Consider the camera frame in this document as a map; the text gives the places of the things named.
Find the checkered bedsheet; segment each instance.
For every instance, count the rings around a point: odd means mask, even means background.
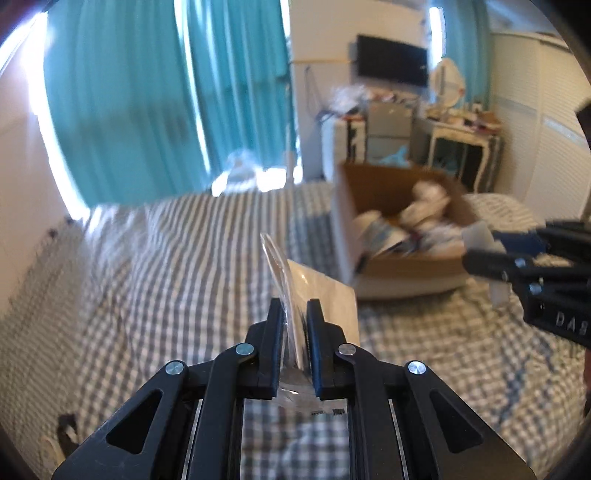
[[[102,207],[64,224],[0,319],[0,424],[41,479],[39,437],[74,412],[83,437],[171,359],[204,362],[242,341],[276,294],[259,233],[293,260],[336,275],[325,183],[140,208]],[[492,228],[528,229],[506,196],[469,197]],[[532,466],[545,472],[582,418],[584,352],[527,326],[516,298],[488,288],[359,304],[361,347],[428,364]],[[244,479],[348,478],[345,416],[248,401]]]

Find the television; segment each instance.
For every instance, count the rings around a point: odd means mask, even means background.
[[[385,38],[358,35],[357,75],[426,87],[427,50]]]

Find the curtain fold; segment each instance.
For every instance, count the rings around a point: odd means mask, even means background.
[[[212,170],[221,173],[228,155],[243,148],[263,168],[284,166],[296,135],[280,0],[189,3],[192,68]]]
[[[466,80],[467,102],[480,100],[487,108],[491,89],[491,29],[484,0],[433,0],[443,9],[445,57],[452,59]]]
[[[44,77],[64,160],[88,206],[211,184],[172,0],[60,0],[48,12]]]

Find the window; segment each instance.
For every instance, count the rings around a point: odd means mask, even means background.
[[[429,62],[433,69],[445,55],[445,17],[443,8],[429,9],[429,23],[431,24],[431,46],[429,48]]]

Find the cardboard box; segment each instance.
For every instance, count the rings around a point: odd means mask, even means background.
[[[396,217],[414,200],[412,189],[419,180],[441,184],[451,198],[445,217],[467,226],[477,220],[462,198],[463,186],[440,171],[426,168],[402,170],[369,164],[344,164],[337,168],[332,199],[333,242],[340,281],[353,287],[359,299],[399,299],[442,293],[463,285],[468,274],[461,257],[433,258],[416,253],[370,258],[353,226],[357,215],[379,210],[385,218]]]

